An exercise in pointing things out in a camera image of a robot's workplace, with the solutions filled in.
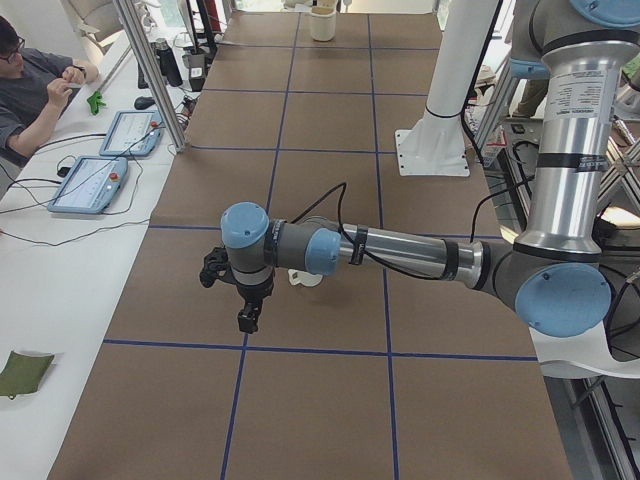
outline computer mouse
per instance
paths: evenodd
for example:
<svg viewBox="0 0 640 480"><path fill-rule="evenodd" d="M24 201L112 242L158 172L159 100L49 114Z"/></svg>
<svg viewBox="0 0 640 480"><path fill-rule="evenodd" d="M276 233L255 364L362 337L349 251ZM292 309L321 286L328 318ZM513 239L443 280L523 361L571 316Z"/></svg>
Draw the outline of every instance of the computer mouse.
<svg viewBox="0 0 640 480"><path fill-rule="evenodd" d="M156 101L153 99L153 97L138 97L136 98L136 101L133 102L133 107L136 110L146 110L154 103L156 103Z"/></svg>

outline blue tablet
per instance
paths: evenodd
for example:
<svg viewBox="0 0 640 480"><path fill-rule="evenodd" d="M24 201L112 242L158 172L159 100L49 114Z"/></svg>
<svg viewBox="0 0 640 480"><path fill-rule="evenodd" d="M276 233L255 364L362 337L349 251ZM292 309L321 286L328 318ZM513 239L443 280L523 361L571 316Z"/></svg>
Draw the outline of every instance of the blue tablet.
<svg viewBox="0 0 640 480"><path fill-rule="evenodd" d="M103 157L144 157L160 140L162 117L157 110L117 112L100 147Z"/></svg>
<svg viewBox="0 0 640 480"><path fill-rule="evenodd" d="M79 157L64 178L47 210L54 213L102 212L127 174L125 157Z"/></svg>

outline white table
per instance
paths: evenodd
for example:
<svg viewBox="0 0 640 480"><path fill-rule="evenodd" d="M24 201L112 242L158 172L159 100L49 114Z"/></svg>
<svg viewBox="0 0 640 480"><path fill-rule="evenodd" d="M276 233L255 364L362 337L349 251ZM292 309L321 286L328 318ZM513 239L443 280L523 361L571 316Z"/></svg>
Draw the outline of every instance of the white table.
<svg viewBox="0 0 640 480"><path fill-rule="evenodd" d="M151 39L176 32L152 32ZM104 78L128 45L123 34L100 65ZM107 107L92 116L86 98L101 83L84 86L56 127L52 140L85 133L106 133L114 114L133 109L140 95L137 63L132 52L103 89ZM173 104L184 93L169 89ZM56 176L56 165L65 155L97 155L102 138L64 142L36 154L20 178ZM131 209L114 216L52 214L35 207L0 214L0 229L21 237L51 243L70 239L98 228L125 222L144 222L156 205L175 151L164 132L151 156L141 159L144 171ZM65 165L71 165L68 159ZM127 179L107 211L126 210L131 201L139 166L130 162ZM44 183L31 192L39 201L55 188ZM19 187L12 187L0 201L0 211L33 204ZM39 392L15 400L0 397L0 478L42 480L58 454L78 400L91 371L113 311L147 230L146 223L101 232L59 247L40 246L0 235L0 368L11 350L19 353L55 354Z"/></svg>

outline beige container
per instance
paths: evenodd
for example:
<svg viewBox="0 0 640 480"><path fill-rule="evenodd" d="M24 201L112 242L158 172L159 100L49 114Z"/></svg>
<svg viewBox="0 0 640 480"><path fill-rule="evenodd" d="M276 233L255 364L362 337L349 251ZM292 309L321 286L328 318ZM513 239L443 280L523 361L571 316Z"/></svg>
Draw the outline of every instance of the beige container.
<svg viewBox="0 0 640 480"><path fill-rule="evenodd" d="M318 42L328 42L336 35L336 9L333 7L313 7L309 12L311 38Z"/></svg>

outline blue joint cap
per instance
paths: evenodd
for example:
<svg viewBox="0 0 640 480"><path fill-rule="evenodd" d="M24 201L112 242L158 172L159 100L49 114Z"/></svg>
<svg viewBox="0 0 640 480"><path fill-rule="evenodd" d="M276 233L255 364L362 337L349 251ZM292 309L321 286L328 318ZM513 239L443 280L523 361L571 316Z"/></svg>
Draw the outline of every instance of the blue joint cap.
<svg viewBox="0 0 640 480"><path fill-rule="evenodd" d="M530 62L527 60L509 59L511 63L511 75L516 78L526 78L527 80L542 80L549 78L549 70L540 62Z"/></svg>
<svg viewBox="0 0 640 480"><path fill-rule="evenodd" d="M570 0L580 15L590 22L608 28L630 28L640 25L638 0Z"/></svg>
<svg viewBox="0 0 640 480"><path fill-rule="evenodd" d="M573 337L607 314L611 291L602 274L584 263L552 265L529 278L516 295L516 313L553 337Z"/></svg>
<svg viewBox="0 0 640 480"><path fill-rule="evenodd" d="M269 228L269 217L260 205L236 203L222 214L220 227L222 242L227 247L245 248L264 237Z"/></svg>
<svg viewBox="0 0 640 480"><path fill-rule="evenodd" d="M311 236L304 256L306 270L315 275L332 275L338 268L340 234L320 228Z"/></svg>

